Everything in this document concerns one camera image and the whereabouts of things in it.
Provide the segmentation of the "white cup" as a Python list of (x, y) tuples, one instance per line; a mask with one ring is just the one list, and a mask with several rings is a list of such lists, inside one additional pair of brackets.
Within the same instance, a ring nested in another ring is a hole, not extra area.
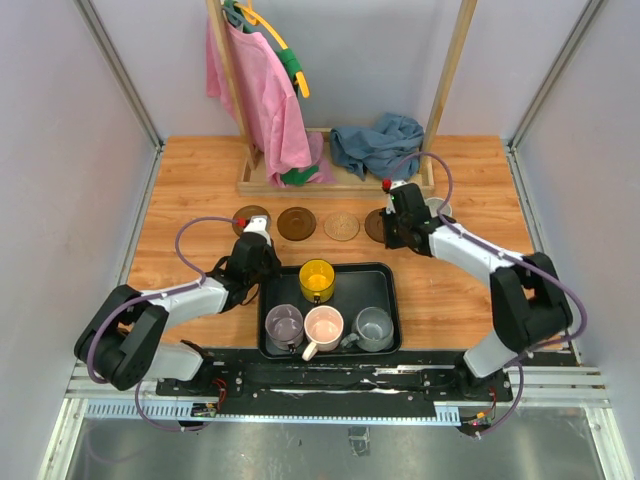
[(444, 205), (444, 200), (439, 197), (429, 197), (424, 200), (425, 205), (428, 207), (432, 217), (438, 216), (438, 209), (441, 208), (441, 213), (445, 216), (452, 216), (452, 207), (449, 204)]

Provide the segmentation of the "grey mug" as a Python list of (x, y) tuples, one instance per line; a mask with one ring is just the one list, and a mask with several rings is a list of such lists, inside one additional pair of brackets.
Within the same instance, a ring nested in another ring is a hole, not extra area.
[(378, 307), (361, 310), (352, 322), (351, 332), (340, 346), (356, 345), (365, 352), (375, 353), (387, 349), (393, 342), (394, 324), (391, 316)]

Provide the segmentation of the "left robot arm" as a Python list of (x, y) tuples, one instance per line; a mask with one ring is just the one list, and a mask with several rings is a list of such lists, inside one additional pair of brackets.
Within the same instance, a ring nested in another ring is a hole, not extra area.
[(254, 286), (278, 276), (280, 268), (270, 236), (245, 232), (202, 280), (146, 293), (116, 287), (79, 336), (74, 355), (95, 382), (120, 391), (143, 380), (176, 379), (190, 394), (203, 395), (214, 383), (204, 352), (190, 343), (163, 344), (161, 337), (192, 319), (244, 304)]

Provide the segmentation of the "yellow cup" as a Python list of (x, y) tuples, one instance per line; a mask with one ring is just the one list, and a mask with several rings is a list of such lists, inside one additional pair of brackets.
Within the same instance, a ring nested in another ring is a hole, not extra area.
[(298, 279), (304, 298), (314, 305), (328, 302), (334, 294), (336, 273), (326, 260), (312, 259), (304, 263)]

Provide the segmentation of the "left woven rattan coaster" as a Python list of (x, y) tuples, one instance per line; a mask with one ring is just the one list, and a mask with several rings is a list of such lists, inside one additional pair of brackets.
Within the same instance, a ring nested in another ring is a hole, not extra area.
[(360, 230), (357, 217), (347, 212), (330, 214), (324, 222), (325, 233), (336, 241), (349, 241), (356, 237)]

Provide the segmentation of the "purple cup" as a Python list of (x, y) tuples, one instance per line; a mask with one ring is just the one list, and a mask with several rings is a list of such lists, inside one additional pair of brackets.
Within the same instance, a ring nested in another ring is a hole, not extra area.
[(304, 339), (304, 318), (294, 305), (273, 307), (264, 325), (268, 338), (279, 350), (295, 353)]

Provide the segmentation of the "brown wooden saucer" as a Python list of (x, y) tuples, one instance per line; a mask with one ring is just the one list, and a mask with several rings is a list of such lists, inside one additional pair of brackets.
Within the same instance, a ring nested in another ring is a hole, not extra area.
[(316, 217), (303, 207), (291, 207), (283, 211), (277, 219), (279, 234), (289, 241), (308, 239), (316, 229)]
[(259, 205), (243, 206), (233, 215), (233, 219), (236, 220), (236, 223), (232, 225), (232, 230), (237, 236), (240, 236), (244, 231), (244, 226), (239, 223), (239, 220), (245, 219), (246, 222), (249, 222), (253, 216), (266, 216), (267, 221), (271, 222), (271, 216), (264, 207)]
[(366, 216), (364, 226), (368, 237), (374, 242), (383, 244), (384, 240), (384, 209), (376, 209), (369, 212)]

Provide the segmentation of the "wooden clothes rack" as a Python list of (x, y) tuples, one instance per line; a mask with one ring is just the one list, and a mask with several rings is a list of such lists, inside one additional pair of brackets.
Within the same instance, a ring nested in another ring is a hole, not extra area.
[[(475, 1), (463, 1), (460, 5), (431, 107), (429, 120), (425, 128), (424, 141), (421, 147), (423, 153), (431, 149), (438, 131), (469, 27), (476, 10), (476, 5), (477, 3)], [(339, 172), (336, 166), (331, 168), (336, 178), (336, 181), (332, 184), (307, 183), (300, 187), (276, 188), (271, 187), (264, 180), (266, 173), (264, 169), (265, 161), (262, 152), (255, 148), (253, 136), (249, 131), (249, 122), (241, 95), (239, 94), (237, 72), (233, 65), (233, 56), (225, 27), (226, 19), (222, 12), (222, 3), (220, 1), (208, 1), (206, 6), (209, 16), (209, 26), (216, 38), (221, 57), (222, 70), (229, 87), (233, 117), (237, 124), (240, 137), (245, 143), (245, 156), (240, 164), (237, 180), (238, 193), (241, 196), (251, 197), (357, 198), (379, 196), (381, 194), (381, 187), (378, 180), (368, 179), (366, 181), (360, 181), (347, 176), (345, 173)]]

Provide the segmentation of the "blue crumpled cloth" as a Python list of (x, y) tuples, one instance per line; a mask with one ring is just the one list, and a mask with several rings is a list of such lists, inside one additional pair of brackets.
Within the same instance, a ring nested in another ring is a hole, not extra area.
[(379, 179), (408, 180), (420, 169), (421, 159), (407, 156), (419, 150), (423, 127), (413, 118), (385, 113), (371, 127), (340, 126), (329, 133), (334, 163), (361, 181), (368, 174)]

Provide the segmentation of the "black plastic tray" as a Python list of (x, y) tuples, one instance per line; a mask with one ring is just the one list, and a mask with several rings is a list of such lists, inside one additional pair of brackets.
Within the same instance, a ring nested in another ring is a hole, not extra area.
[[(402, 333), (392, 270), (379, 262), (335, 264), (336, 287), (328, 305), (337, 309), (345, 320), (343, 333), (351, 332), (352, 321), (366, 307), (384, 310), (393, 322), (394, 333), (389, 347), (379, 351), (379, 356), (392, 355), (402, 345)], [(307, 301), (299, 285), (298, 266), (284, 266), (281, 275), (260, 288), (258, 300), (258, 351), (267, 359), (300, 363), (305, 344), (294, 353), (279, 349), (266, 331), (268, 312), (281, 304), (291, 304), (302, 314), (313, 305)]]

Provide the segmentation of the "pink mug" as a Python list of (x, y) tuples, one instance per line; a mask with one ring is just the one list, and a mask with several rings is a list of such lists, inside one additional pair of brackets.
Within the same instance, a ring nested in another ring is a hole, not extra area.
[(304, 319), (308, 344), (302, 359), (310, 361), (317, 353), (335, 350), (341, 341), (343, 329), (344, 319), (335, 308), (320, 305), (311, 309)]

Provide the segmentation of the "pink shirt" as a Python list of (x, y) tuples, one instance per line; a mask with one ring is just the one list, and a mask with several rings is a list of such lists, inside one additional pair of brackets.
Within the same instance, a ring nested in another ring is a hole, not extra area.
[(232, 25), (227, 31), (249, 130), (264, 154), (267, 181), (286, 187), (281, 174), (317, 165), (319, 172), (311, 183), (334, 183), (323, 136), (305, 129), (293, 85), (266, 38)]

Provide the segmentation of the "green clothes hanger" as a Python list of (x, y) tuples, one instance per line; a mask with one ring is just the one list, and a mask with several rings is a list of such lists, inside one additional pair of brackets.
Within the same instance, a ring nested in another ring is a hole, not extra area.
[[(222, 9), (227, 15), (229, 23), (234, 27), (239, 27), (242, 33), (258, 33), (258, 30), (250, 24), (238, 7), (232, 5), (231, 1), (224, 1), (222, 3)], [(289, 48), (281, 48), (276, 51), (276, 56), (284, 66), (294, 87), (298, 88), (300, 84), (297, 80), (297, 74), (302, 72), (302, 67), (294, 52)]]

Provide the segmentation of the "yellow clothes hanger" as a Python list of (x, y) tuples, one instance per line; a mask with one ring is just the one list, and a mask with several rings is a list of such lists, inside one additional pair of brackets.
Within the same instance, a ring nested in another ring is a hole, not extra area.
[[(279, 46), (279, 50), (281, 48), (289, 48), (291, 49), (282, 36), (277, 32), (277, 30), (266, 21), (260, 14), (258, 14), (252, 7), (252, 2), (249, 1), (247, 4), (241, 4), (239, 2), (234, 3), (235, 7), (238, 7), (244, 17), (253, 25), (260, 25), (264, 28), (264, 30), (273, 38), (273, 40)], [(305, 73), (302, 68), (302, 72), (297, 74), (297, 80), (300, 84), (298, 88), (294, 87), (294, 90), (297, 93), (300, 93), (303, 98), (307, 99), (311, 96), (310, 87), (308, 85)]]

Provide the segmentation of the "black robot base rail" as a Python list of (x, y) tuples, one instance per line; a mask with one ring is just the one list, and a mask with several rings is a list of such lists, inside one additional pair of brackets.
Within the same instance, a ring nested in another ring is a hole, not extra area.
[(385, 355), (300, 357), (269, 360), (255, 349), (211, 349), (203, 372), (180, 381), (163, 374), (147, 392), (193, 397), (193, 411), (224, 395), (226, 416), (268, 419), (364, 420), (436, 417), (436, 402), (460, 402), (485, 410), (512, 400), (507, 375), (499, 371), (474, 381), (459, 372), (457, 352), (397, 351)]

